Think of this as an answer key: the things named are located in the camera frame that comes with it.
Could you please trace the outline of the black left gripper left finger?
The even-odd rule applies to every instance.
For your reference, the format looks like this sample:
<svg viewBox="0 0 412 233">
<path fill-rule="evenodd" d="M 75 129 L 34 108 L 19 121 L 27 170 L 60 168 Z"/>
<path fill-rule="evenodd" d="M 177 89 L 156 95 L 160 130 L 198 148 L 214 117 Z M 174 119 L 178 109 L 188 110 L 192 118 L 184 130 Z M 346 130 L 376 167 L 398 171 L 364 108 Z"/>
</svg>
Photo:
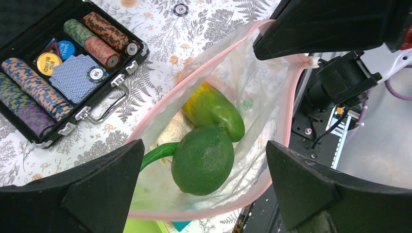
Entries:
<svg viewBox="0 0 412 233">
<path fill-rule="evenodd" d="M 3 233 L 121 233 L 144 155 L 142 140 L 23 186 L 0 189 Z"/>
</svg>

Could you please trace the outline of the green chili pepper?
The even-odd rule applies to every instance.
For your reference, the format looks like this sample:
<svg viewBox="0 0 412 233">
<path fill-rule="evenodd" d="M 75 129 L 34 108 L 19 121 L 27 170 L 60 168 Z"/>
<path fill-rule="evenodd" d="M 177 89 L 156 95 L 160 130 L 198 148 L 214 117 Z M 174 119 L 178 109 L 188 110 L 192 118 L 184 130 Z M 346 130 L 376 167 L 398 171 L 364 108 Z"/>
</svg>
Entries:
<svg viewBox="0 0 412 233">
<path fill-rule="evenodd" d="M 174 156 L 178 142 L 170 142 L 162 144 L 144 155 L 140 172 L 149 164 L 165 157 Z"/>
</svg>

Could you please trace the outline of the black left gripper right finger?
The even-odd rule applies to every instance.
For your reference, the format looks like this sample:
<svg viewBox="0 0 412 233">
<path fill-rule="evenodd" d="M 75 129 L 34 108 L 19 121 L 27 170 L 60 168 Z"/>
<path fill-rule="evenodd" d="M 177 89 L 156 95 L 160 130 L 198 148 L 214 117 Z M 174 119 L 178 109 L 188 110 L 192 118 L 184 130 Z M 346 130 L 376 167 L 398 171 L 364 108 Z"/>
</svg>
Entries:
<svg viewBox="0 0 412 233">
<path fill-rule="evenodd" d="M 363 180 L 275 142 L 267 163 L 286 229 L 297 233 L 409 233 L 412 192 Z"/>
</svg>

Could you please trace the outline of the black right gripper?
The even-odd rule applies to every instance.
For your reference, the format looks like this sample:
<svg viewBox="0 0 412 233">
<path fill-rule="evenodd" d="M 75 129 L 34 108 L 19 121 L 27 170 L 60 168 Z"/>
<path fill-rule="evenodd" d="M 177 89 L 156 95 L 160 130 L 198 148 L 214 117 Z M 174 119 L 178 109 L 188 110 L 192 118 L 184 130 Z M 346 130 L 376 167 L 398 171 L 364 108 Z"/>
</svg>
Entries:
<svg viewBox="0 0 412 233">
<path fill-rule="evenodd" d="M 299 53 L 404 48 L 409 0 L 282 0 L 253 48 L 259 60 Z"/>
</svg>

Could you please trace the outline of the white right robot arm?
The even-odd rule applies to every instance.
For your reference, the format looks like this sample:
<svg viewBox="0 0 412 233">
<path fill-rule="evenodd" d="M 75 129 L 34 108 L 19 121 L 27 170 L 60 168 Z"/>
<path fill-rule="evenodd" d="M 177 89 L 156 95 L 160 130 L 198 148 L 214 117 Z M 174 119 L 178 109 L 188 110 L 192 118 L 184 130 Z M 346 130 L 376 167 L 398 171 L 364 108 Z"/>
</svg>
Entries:
<svg viewBox="0 0 412 233">
<path fill-rule="evenodd" d="M 409 0 L 283 0 L 271 19 L 253 45 L 259 60 L 338 53 L 307 91 L 319 110 L 365 101 L 367 90 L 412 63 Z"/>
</svg>

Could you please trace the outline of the white cauliflower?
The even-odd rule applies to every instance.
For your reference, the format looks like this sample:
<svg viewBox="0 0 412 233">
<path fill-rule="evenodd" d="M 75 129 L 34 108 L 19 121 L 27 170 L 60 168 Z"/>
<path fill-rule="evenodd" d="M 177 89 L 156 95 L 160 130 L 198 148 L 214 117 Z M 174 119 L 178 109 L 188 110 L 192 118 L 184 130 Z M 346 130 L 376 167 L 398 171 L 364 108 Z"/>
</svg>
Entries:
<svg viewBox="0 0 412 233">
<path fill-rule="evenodd" d="M 159 145 L 179 142 L 188 132 L 193 130 L 196 126 L 185 116 L 182 110 L 179 110 L 170 120 L 166 128 L 156 139 L 151 149 L 155 149 Z"/>
</svg>

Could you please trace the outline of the clear pink zip top bag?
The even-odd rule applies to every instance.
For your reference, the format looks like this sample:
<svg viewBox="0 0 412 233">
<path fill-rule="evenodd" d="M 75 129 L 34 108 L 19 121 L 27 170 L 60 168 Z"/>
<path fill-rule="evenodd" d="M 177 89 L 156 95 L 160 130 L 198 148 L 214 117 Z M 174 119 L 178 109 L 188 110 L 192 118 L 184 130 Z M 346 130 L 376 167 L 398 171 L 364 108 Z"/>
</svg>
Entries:
<svg viewBox="0 0 412 233">
<path fill-rule="evenodd" d="M 188 98 L 208 82 L 235 105 L 246 129 L 234 145 L 235 162 L 227 180 L 212 194 L 197 197 L 179 190 L 168 166 L 152 163 L 138 176 L 129 217 L 162 221 L 213 217 L 250 204 L 271 185 L 266 144 L 274 140 L 288 146 L 298 79 L 316 63 L 304 54 L 259 60 L 252 44 L 275 25 L 273 19 L 248 22 L 193 58 L 175 78 L 175 87 L 129 137 L 141 139 L 149 150 Z"/>
</svg>

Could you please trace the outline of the dark green avocado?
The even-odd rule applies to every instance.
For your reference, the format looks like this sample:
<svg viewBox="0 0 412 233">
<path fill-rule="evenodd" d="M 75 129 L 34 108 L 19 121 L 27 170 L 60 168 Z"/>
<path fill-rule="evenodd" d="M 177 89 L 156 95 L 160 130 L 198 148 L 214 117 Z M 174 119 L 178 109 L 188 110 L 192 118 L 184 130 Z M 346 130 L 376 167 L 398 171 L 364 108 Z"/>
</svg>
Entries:
<svg viewBox="0 0 412 233">
<path fill-rule="evenodd" d="M 207 125 L 187 133 L 173 155 L 172 178 L 186 194 L 205 196 L 227 180 L 234 148 L 224 127 Z"/>
</svg>

